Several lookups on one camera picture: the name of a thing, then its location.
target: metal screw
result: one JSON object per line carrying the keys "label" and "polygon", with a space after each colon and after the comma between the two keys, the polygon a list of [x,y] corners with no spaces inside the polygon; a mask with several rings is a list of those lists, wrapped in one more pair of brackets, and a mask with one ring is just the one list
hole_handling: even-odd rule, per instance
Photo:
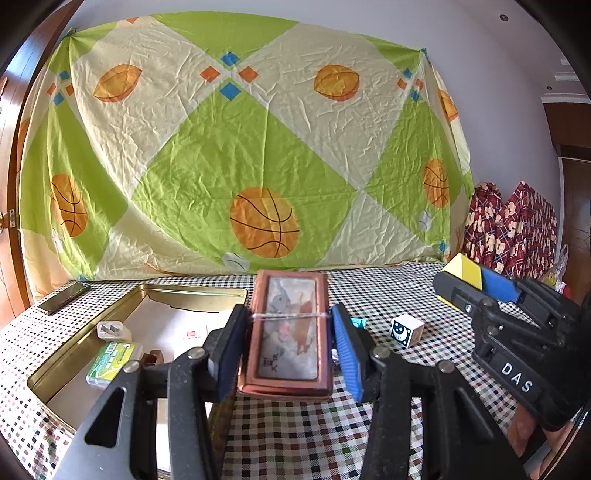
{"label": "metal screw", "polygon": [[188,352],[188,356],[191,360],[199,360],[203,355],[205,355],[205,350],[200,346],[191,348]]}
{"label": "metal screw", "polygon": [[371,350],[371,354],[374,358],[378,360],[383,360],[384,358],[388,358],[390,356],[390,349],[384,346],[375,346],[373,350]]}
{"label": "metal screw", "polygon": [[137,372],[138,370],[139,370],[139,362],[137,360],[131,360],[123,366],[123,371],[126,374],[132,374],[134,372]]}
{"label": "metal screw", "polygon": [[438,367],[439,371],[444,374],[450,374],[456,369],[456,367],[454,367],[453,363],[451,363],[449,360],[441,360],[437,364],[437,367]]}

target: floral fabric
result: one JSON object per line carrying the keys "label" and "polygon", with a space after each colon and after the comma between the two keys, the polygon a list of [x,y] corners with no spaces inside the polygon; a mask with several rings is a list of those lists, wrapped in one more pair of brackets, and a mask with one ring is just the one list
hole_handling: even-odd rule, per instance
{"label": "floral fabric", "polygon": [[462,253],[503,275],[540,278],[554,261],[554,208],[525,182],[506,203],[493,183],[476,187]]}

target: black and white checkered pattern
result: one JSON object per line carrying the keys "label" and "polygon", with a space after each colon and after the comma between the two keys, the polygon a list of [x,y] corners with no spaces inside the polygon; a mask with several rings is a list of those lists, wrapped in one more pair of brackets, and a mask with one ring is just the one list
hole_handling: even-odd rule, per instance
{"label": "black and white checkered pattern", "polygon": [[[367,320],[375,340],[414,363],[449,359],[478,392],[506,431],[515,400],[472,360],[473,333],[463,313],[437,300],[433,277],[439,263],[328,272],[330,304]],[[167,277],[151,283],[245,288],[253,275]],[[97,282],[53,317],[32,308],[0,331],[0,429],[35,479],[48,480],[71,435],[43,412],[26,388],[27,378],[63,342],[137,281]],[[515,314],[514,307],[506,307]],[[418,345],[403,348],[388,337],[393,317],[409,313],[425,322]],[[371,423],[371,405],[357,404],[336,374],[332,398],[323,403],[280,403],[238,397],[223,467],[224,478],[341,479],[359,475]],[[420,478],[421,404],[411,403],[409,478]]]}

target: black phone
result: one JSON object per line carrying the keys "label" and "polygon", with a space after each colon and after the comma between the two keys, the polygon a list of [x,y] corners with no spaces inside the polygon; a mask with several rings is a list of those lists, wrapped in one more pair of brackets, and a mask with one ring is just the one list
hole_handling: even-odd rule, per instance
{"label": "black phone", "polygon": [[42,301],[39,305],[37,305],[41,310],[43,310],[48,315],[53,315],[57,312],[60,308],[64,307],[76,297],[82,295],[85,291],[90,290],[90,284],[76,282],[66,288],[64,291],[59,292],[57,295],[54,295],[50,299]]}

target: brown door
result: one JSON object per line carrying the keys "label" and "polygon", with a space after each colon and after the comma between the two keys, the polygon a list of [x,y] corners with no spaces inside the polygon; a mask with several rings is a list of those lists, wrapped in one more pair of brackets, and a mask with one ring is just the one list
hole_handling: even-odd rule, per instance
{"label": "brown door", "polygon": [[0,213],[4,219],[0,232],[0,328],[30,305],[17,229],[18,146],[27,124],[22,122],[22,109],[35,78],[82,1],[72,0],[47,17],[19,48],[6,72],[0,72]]}
{"label": "brown door", "polygon": [[591,288],[591,161],[563,159],[564,235],[569,262],[563,281],[581,303]]}

